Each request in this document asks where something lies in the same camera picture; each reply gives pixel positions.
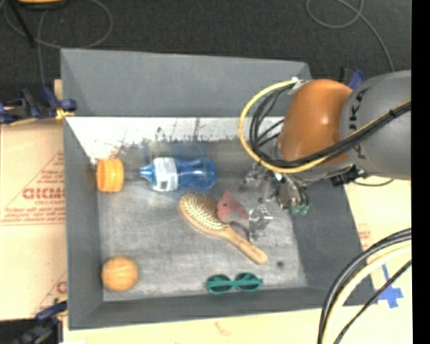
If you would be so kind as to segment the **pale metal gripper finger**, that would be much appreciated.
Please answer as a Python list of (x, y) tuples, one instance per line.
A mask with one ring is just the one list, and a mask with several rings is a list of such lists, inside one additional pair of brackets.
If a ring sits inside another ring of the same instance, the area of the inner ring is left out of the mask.
[(251, 242), (267, 236), (266, 228), (273, 220), (273, 216), (264, 206), (258, 206), (250, 211), (249, 214), (249, 240)]
[(268, 169), (258, 163), (253, 163), (239, 184), (241, 192), (259, 190), (266, 185)]

